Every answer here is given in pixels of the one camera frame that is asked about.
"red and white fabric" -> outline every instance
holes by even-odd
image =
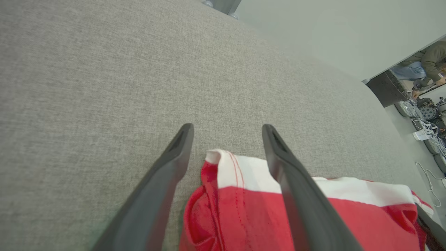
[[[181,251],[294,250],[280,185],[265,160],[212,150],[201,178],[184,212]],[[407,186],[314,181],[364,250],[424,250],[416,203],[430,216],[434,211]]]

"white wall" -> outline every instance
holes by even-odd
[[[434,101],[434,104],[440,102],[440,97],[446,98],[446,85],[440,86],[437,89],[420,95],[420,98],[430,98]]]
[[[235,13],[363,80],[443,37],[445,10],[446,0],[242,0]]]

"cable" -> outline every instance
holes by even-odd
[[[425,125],[428,125],[428,124],[426,124],[426,122],[424,122],[423,120],[417,120],[417,119],[411,119],[412,121],[417,121],[417,122],[420,122],[421,123],[421,126],[423,126],[423,124],[425,124]],[[420,130],[424,130],[424,128],[420,128],[420,127],[418,127],[415,123],[413,124],[415,127],[417,127],[418,129],[420,129]]]
[[[442,179],[446,179],[446,178],[437,178],[434,176],[434,174],[429,170],[429,169],[424,169],[424,167],[417,161],[415,162],[415,166],[419,165],[421,167],[421,169],[423,169],[424,174],[426,174],[427,180],[429,181],[429,185],[430,185],[430,189],[427,192],[432,192],[432,194],[435,196],[435,198],[437,199],[438,202],[440,202],[440,205],[435,205],[435,207],[440,207],[442,205],[442,202],[439,200],[439,198],[435,195],[434,193],[434,187],[432,186],[432,182],[430,181],[429,175],[427,175],[427,172],[430,172],[430,174],[432,175],[432,177],[434,177],[437,180],[442,180]]]
[[[445,152],[446,147],[445,147],[444,144],[441,144],[441,142],[443,142],[443,140],[442,140],[438,135],[435,135],[435,136],[436,136],[437,139],[438,139],[438,144],[440,145],[440,147],[439,147],[440,151],[443,153],[443,156],[446,157],[446,152]]]
[[[434,136],[436,136],[437,138],[432,137],[432,139],[433,139],[433,140],[437,140],[437,141],[436,141],[436,142],[435,142],[435,141],[431,141],[431,142],[434,143],[435,146],[437,146],[438,148],[440,148],[440,150],[442,151],[442,153],[444,153],[444,151],[443,151],[444,145],[441,144],[441,142],[439,141],[437,135],[434,135]]]

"white stripe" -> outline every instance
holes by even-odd
[[[218,164],[218,188],[239,187],[251,191],[281,193],[280,185],[271,177],[266,160],[235,156],[223,150],[208,151],[206,161]],[[406,185],[370,182],[343,177],[328,180],[313,178],[328,198],[361,202],[379,207],[417,202],[430,215],[433,210],[412,195]]]
[[[218,163],[218,188],[239,187],[251,191],[282,193],[280,185],[269,173],[266,160],[211,150],[206,155],[206,161]]]
[[[350,177],[333,180],[317,178],[315,181],[328,198],[356,201],[379,207],[415,203],[412,192],[405,185],[370,182]]]
[[[413,200],[415,201],[415,203],[417,203],[427,213],[427,215],[429,215],[429,217],[432,218],[432,216],[434,215],[434,210],[432,208],[426,206],[425,204],[423,204],[417,196],[415,196],[415,195],[412,195],[412,196],[413,196]]]

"gray couch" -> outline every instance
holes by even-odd
[[[200,1],[5,0],[0,50],[1,250],[91,248],[186,122],[167,250],[206,150],[264,158],[264,123],[313,176],[406,184],[431,203],[364,84]]]

